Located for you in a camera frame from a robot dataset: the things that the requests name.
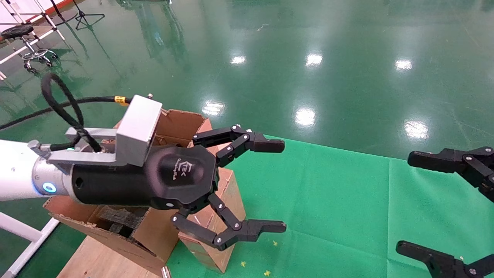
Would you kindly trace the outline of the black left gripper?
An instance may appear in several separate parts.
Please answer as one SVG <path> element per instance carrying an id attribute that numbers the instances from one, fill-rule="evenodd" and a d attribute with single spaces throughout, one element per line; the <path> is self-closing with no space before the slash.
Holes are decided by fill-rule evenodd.
<path id="1" fill-rule="evenodd" d="M 143 166 L 75 165 L 72 171 L 74 197 L 83 204 L 119 207 L 179 209 L 173 225 L 201 243 L 224 251 L 239 241 L 256 242 L 264 232 L 283 233 L 279 220 L 239 220 L 215 194 L 218 167 L 225 167 L 247 150 L 282 153 L 285 142 L 267 139 L 260 132 L 238 125 L 213 129 L 193 136 L 194 147 L 154 147 Z M 216 155 L 206 148 L 226 144 Z M 226 229 L 217 234 L 187 217 L 211 206 Z"/>

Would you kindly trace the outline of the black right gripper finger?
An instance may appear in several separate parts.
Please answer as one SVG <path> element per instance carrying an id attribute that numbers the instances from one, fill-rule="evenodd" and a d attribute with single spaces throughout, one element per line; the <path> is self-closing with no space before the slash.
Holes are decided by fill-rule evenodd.
<path id="1" fill-rule="evenodd" d="M 396 252 L 425 264 L 433 278 L 484 278 L 494 272 L 494 255 L 465 264 L 450 254 L 408 241 L 398 241 Z"/>
<path id="2" fill-rule="evenodd" d="M 494 151 L 481 147 L 462 151 L 445 148 L 438 154 L 412 151 L 408 164 L 412 167 L 443 173 L 457 173 L 473 188 L 494 200 Z"/>

